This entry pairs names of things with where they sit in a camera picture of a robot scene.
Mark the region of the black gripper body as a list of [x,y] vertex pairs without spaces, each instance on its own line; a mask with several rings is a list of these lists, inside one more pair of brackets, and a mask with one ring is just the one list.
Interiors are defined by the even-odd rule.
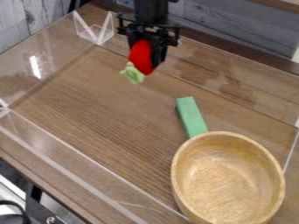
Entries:
[[179,45],[182,26],[171,19],[167,19],[162,24],[142,23],[137,20],[134,13],[118,13],[117,18],[117,31],[121,35],[127,36],[130,32],[138,32],[142,36],[141,39],[159,38],[169,46]]

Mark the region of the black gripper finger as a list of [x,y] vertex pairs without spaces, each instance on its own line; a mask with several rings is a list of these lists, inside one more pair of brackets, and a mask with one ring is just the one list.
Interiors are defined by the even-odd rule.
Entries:
[[158,68],[161,63],[165,62],[169,46],[159,38],[154,38],[151,48],[153,67]]
[[127,34],[127,42],[129,42],[129,46],[134,47],[137,41],[142,38],[141,34],[138,32],[130,32]]

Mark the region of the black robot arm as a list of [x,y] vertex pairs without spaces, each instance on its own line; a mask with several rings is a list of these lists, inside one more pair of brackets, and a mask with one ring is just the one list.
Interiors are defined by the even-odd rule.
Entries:
[[178,46],[182,26],[169,18],[169,3],[179,0],[135,0],[133,13],[118,13],[118,28],[121,35],[127,37],[130,50],[138,41],[150,43],[150,64],[153,68],[166,60],[169,46]]

